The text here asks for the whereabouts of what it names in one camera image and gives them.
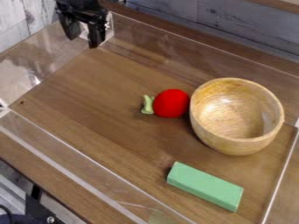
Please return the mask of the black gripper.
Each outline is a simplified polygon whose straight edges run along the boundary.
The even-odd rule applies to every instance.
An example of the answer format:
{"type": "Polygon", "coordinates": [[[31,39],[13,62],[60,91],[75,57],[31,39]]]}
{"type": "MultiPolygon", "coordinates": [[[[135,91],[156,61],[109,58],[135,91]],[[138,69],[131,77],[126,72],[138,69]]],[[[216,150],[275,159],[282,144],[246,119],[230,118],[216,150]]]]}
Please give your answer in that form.
{"type": "MultiPolygon", "coordinates": [[[[108,10],[99,0],[55,0],[56,12],[65,36],[73,40],[80,35],[80,22],[88,22],[93,17],[103,16],[108,10]]],[[[97,48],[105,40],[105,21],[88,22],[88,47],[97,48]]]]}

